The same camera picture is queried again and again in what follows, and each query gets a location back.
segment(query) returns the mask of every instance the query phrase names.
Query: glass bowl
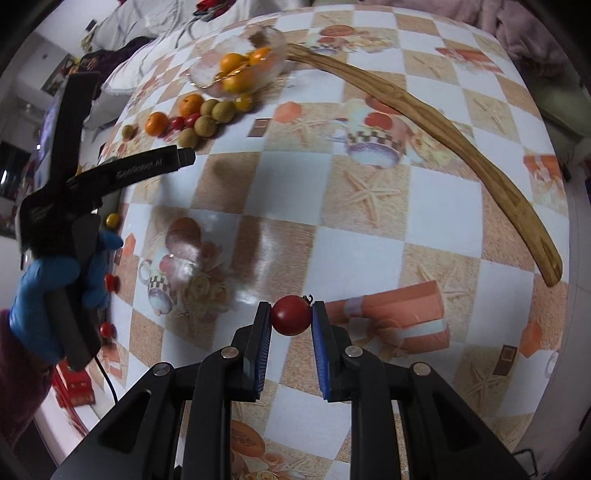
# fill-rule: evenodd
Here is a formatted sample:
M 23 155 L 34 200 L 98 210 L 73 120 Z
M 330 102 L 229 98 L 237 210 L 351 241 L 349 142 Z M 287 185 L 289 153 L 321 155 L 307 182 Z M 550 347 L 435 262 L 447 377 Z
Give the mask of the glass bowl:
M 257 65 L 235 70 L 224 79 L 214 80 L 220 70 L 220 61 L 228 53 L 248 54 L 261 47 L 272 50 Z M 283 33 L 267 25 L 248 25 L 236 36 L 221 41 L 204 53 L 189 69 L 189 82 L 201 93 L 218 99 L 233 99 L 243 93 L 253 93 L 275 80 L 285 65 L 287 43 Z M 228 91 L 224 85 L 233 85 Z

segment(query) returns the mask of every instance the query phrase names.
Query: red fruit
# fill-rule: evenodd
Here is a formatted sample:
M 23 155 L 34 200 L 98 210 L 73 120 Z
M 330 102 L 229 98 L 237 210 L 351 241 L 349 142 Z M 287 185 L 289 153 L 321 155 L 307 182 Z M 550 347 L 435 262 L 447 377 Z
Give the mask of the red fruit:
M 368 127 L 377 127 L 383 130 L 390 130 L 394 124 L 388 115 L 377 112 L 370 113 L 364 121 Z
M 106 287 L 107 291 L 116 291 L 118 283 L 119 283 L 119 277 L 115 277 L 114 275 L 111 275 L 110 273 L 107 273 L 107 275 L 105 275 L 105 287 Z
M 113 334 L 115 333 L 115 328 L 113 327 L 112 323 L 109 322 L 103 322 L 100 324 L 100 336 L 103 338 L 111 339 L 113 338 Z
M 277 300 L 271 309 L 271 324 L 282 335 L 294 336 L 305 331 L 312 323 L 311 300 L 288 295 Z
M 176 116 L 170 122 L 170 128 L 173 130 L 183 130 L 184 129 L 184 118 L 182 116 Z
M 200 113 L 194 113 L 193 115 L 187 117 L 187 119 L 185 120 L 185 128 L 193 128 L 195 122 L 197 121 L 197 118 L 199 118 L 200 116 Z

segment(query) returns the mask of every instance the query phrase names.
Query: screw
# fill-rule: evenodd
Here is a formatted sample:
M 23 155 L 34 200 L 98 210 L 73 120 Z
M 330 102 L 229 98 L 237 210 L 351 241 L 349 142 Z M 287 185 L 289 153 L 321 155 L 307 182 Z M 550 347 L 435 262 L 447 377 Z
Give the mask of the screw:
M 222 349 L 222 357 L 224 358 L 235 358 L 238 356 L 240 352 L 238 348 L 235 346 L 227 346 L 226 348 Z
M 357 345 L 349 345 L 345 349 L 345 354 L 351 358 L 357 358 L 358 356 L 363 355 L 363 349 Z
M 413 365 L 413 371 L 417 374 L 420 375 L 421 377 L 424 377 L 428 374 L 431 373 L 431 367 L 428 366 L 427 364 L 424 364 L 422 362 L 419 362 L 417 364 Z
M 168 372 L 170 372 L 170 365 L 165 364 L 164 362 L 156 364 L 153 366 L 152 372 L 154 372 L 154 375 L 156 375 L 156 377 L 163 377 L 165 375 L 168 375 Z

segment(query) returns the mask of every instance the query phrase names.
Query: yellow fruit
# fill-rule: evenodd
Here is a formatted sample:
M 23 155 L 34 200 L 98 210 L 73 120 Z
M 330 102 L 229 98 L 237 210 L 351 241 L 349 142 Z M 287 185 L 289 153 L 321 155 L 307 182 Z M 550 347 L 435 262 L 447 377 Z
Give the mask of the yellow fruit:
M 236 114 L 236 106 L 230 100 L 219 102 L 212 108 L 212 118 L 221 124 L 230 123 L 234 114 Z
M 245 93 L 255 86 L 255 76 L 252 70 L 234 70 L 222 79 L 222 86 L 228 93 Z
M 269 47 L 258 48 L 248 57 L 248 61 L 251 65 L 258 65 L 267 58 L 270 52 L 271 49 Z
M 209 138 L 215 135 L 217 124 L 209 115 L 203 115 L 202 117 L 197 118 L 193 129 L 200 137 Z
M 240 95 L 240 97 L 234 100 L 234 104 L 236 105 L 236 110 L 246 113 L 250 112 L 254 108 L 255 99 L 252 97 L 252 95 L 243 93 Z
M 199 113 L 203 101 L 201 95 L 198 93 L 192 93 L 181 100 L 181 104 L 178 106 L 178 111 L 183 118 L 189 118 L 194 113 Z
M 205 100 L 205 102 L 203 102 L 203 105 L 201 106 L 201 115 L 211 115 L 213 107 L 215 107 L 218 103 L 219 102 L 215 98 Z
M 127 142 L 135 136 L 137 130 L 138 128 L 136 125 L 124 125 L 124 127 L 121 129 L 121 137 Z
M 119 217 L 118 213 L 111 213 L 105 220 L 105 225 L 107 226 L 107 228 L 110 228 L 111 230 L 116 229 L 119 226 L 119 222 L 121 221 L 121 218 Z
M 247 61 L 246 58 L 239 53 L 228 53 L 224 55 L 220 61 L 220 70 L 224 74 L 227 74 L 232 70 L 236 70 L 244 61 Z
M 185 128 L 180 132 L 177 142 L 181 148 L 196 148 L 199 137 L 192 128 Z

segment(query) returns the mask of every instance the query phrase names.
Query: red ball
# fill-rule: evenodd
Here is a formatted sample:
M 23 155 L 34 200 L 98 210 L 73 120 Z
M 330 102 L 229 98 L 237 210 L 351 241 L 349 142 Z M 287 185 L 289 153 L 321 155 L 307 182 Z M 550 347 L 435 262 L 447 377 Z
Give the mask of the red ball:
M 100 324 L 100 336 L 103 338 L 111 339 L 113 338 L 113 334 L 115 333 L 115 327 L 113 327 L 112 323 L 103 322 Z
M 115 277 L 114 275 L 107 273 L 107 275 L 105 275 L 105 287 L 106 287 L 107 291 L 117 290 L 118 281 L 119 281 L 119 277 Z

